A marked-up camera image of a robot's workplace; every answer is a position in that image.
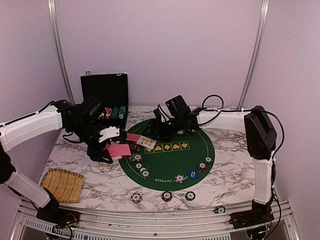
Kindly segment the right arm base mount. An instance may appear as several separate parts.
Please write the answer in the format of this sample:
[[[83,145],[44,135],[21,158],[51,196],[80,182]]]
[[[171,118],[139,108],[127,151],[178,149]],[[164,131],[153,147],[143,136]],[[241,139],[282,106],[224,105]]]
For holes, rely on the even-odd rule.
[[[268,223],[274,219],[270,203],[260,204],[253,200],[250,210],[232,213],[229,223],[234,229],[240,229]]]

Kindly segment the red black chip stack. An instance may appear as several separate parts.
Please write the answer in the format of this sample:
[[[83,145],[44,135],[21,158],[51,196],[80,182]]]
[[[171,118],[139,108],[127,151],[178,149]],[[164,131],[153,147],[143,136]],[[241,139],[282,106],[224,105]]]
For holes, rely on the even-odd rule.
[[[169,192],[169,191],[163,192],[162,195],[161,195],[161,199],[164,202],[170,202],[172,200],[172,193]]]

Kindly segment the black white chip stack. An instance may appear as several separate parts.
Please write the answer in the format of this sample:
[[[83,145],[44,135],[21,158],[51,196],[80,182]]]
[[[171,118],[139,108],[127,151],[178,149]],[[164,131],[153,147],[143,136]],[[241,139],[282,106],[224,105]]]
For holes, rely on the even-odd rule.
[[[141,202],[142,196],[141,196],[139,193],[134,193],[134,194],[131,196],[131,200],[132,200],[134,203],[138,204],[138,203]]]

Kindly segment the red patterned card deck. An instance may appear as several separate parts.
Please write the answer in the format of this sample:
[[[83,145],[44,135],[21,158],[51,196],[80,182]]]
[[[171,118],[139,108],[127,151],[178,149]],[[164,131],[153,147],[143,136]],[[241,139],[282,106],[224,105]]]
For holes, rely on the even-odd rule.
[[[108,144],[106,146],[111,159],[119,160],[125,156],[131,156],[131,150],[128,144]]]

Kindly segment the blue green chip stack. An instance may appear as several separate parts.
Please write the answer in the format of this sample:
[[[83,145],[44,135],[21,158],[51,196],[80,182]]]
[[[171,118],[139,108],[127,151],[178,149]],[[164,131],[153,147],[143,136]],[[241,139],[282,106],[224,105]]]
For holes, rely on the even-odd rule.
[[[193,201],[195,198],[196,198],[196,194],[195,194],[193,191],[188,191],[188,192],[185,194],[185,199],[186,199],[187,201]]]

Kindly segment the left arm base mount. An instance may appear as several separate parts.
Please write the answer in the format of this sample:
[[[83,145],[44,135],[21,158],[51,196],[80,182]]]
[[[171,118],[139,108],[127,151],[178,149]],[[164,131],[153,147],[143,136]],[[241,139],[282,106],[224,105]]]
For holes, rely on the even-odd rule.
[[[75,210],[60,208],[58,200],[50,192],[48,194],[50,201],[46,206],[38,208],[36,217],[57,224],[57,228],[76,227],[81,214]]]

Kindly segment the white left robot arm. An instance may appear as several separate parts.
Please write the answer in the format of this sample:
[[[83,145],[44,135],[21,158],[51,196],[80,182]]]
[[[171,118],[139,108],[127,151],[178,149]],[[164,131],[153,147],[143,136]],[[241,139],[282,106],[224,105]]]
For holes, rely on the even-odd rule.
[[[63,219],[63,211],[53,195],[44,187],[21,173],[11,163],[8,152],[14,147],[42,134],[66,130],[76,134],[80,143],[87,145],[87,155],[94,162],[112,163],[107,144],[124,135],[116,126],[98,123],[101,114],[106,114],[103,105],[94,97],[80,104],[65,99],[51,101],[42,109],[0,125],[0,182],[19,195],[29,199],[53,223]]]

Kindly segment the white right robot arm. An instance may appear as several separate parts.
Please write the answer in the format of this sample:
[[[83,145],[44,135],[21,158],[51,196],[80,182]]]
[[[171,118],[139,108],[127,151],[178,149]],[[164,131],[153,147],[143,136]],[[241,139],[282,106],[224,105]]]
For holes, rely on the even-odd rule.
[[[161,106],[153,110],[152,118],[143,134],[154,140],[171,140],[178,132],[192,133],[200,128],[215,126],[244,127],[249,155],[254,163],[255,191],[247,219],[258,224],[267,216],[265,206],[273,201],[273,187],[276,177],[275,154],[277,132],[269,116],[270,112],[257,105],[251,109],[207,108],[204,105],[191,109],[181,95],[168,101],[166,114]]]

